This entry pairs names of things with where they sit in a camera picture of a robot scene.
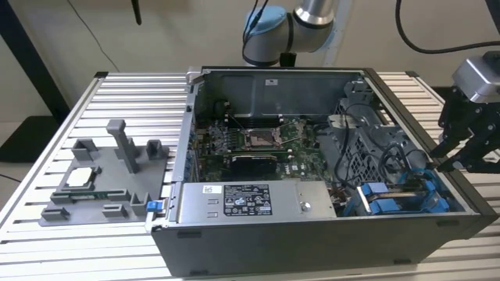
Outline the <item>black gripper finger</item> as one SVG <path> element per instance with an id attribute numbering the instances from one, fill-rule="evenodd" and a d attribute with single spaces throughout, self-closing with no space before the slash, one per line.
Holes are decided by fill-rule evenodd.
<path id="1" fill-rule="evenodd" d="M 442 139 L 430 151 L 430 157 L 443 157 L 469 136 L 469 128 L 445 128 Z"/>
<path id="2" fill-rule="evenodd" d="M 498 161 L 489 162 L 483 156 L 498 149 L 498 129 L 491 128 L 477 133 L 465 143 L 462 149 L 438 166 L 438 172 L 455 170 L 457 162 L 469 173 L 498 173 Z"/>

